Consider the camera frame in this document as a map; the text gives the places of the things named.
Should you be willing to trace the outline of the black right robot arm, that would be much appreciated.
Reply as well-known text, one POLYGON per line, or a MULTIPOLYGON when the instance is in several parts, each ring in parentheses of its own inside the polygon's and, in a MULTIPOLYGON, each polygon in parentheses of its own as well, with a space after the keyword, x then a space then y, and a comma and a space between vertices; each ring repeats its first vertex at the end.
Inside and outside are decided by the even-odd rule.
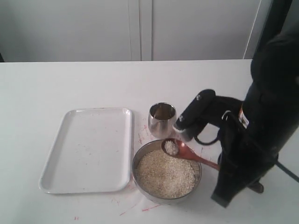
POLYGON ((238 115, 224 112, 218 132, 220 170, 211 199, 227 207, 278 161, 279 151, 299 127, 299 27, 282 31, 252 59, 252 84, 238 115))

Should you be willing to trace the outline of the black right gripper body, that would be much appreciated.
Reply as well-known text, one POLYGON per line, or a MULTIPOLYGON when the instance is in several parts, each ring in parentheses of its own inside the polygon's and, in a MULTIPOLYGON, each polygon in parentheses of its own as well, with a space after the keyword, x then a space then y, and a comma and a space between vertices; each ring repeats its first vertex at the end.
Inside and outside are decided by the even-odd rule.
POLYGON ((222 152, 218 158, 220 170, 211 199, 227 207, 245 188, 263 193, 264 186, 259 181, 274 166, 274 162, 243 135, 238 119, 242 101, 223 96, 216 96, 215 101, 216 108, 221 112, 218 137, 222 152))

